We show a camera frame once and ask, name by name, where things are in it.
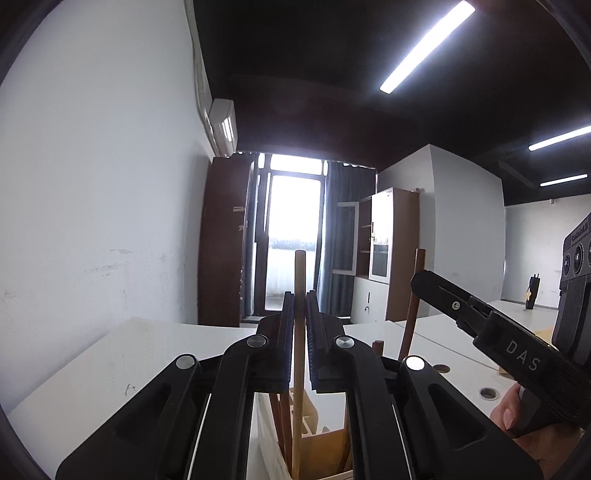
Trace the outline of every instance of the open cabinet door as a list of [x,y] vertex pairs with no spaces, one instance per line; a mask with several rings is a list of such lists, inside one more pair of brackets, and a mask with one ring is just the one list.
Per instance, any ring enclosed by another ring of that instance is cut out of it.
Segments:
[[199,242],[199,325],[239,327],[243,283],[242,252],[252,156],[213,159],[203,196]]

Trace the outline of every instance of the cabinet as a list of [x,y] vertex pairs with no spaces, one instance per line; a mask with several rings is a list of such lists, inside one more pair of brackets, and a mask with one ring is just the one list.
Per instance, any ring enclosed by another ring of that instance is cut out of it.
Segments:
[[418,237],[418,193],[390,188],[359,202],[352,323],[406,319]]

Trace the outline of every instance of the blue curtain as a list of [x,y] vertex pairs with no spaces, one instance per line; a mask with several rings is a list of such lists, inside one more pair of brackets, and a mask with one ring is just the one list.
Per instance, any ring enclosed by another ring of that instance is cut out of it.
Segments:
[[375,180],[376,171],[372,168],[330,162],[324,192],[324,231],[318,281],[319,307],[323,313],[339,317],[351,315],[354,277],[332,273],[337,260],[335,255],[344,250],[337,248],[338,242],[346,241],[345,233],[336,221],[337,204],[358,202],[373,195]]

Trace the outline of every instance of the fluorescent tube light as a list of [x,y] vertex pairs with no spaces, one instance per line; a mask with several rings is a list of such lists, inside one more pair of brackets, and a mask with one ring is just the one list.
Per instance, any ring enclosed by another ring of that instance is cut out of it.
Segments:
[[568,140],[569,138],[579,137],[580,135],[591,133],[591,125],[588,127],[579,128],[578,130],[573,130],[572,132],[568,132],[566,134],[559,135],[557,137],[549,138],[548,140],[544,140],[543,142],[538,142],[533,145],[530,145],[529,148],[531,151],[538,150],[539,148],[547,147],[548,145],[553,145],[558,142],[563,142],[564,140]]
[[573,180],[580,180],[580,179],[586,179],[586,178],[587,178],[587,174],[583,173],[582,175],[575,175],[574,177],[567,177],[565,179],[545,181],[544,183],[540,183],[540,187],[547,187],[548,185],[556,185],[557,183],[564,183],[565,181],[573,181]]
[[379,89],[386,93],[392,93],[419,63],[427,58],[451,32],[474,12],[474,7],[465,0],[458,3],[421,39]]

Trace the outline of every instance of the screw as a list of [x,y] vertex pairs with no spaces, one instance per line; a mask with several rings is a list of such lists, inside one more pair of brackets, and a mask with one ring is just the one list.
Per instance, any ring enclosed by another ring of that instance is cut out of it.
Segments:
[[267,337],[265,337],[264,335],[252,335],[250,337],[248,337],[248,339],[246,340],[246,344],[250,347],[250,348],[260,348],[262,346],[265,346],[265,344],[267,343]]
[[183,355],[177,358],[177,367],[186,370],[195,365],[195,359],[191,355]]
[[339,348],[351,348],[355,341],[351,337],[341,336],[336,338],[335,343]]

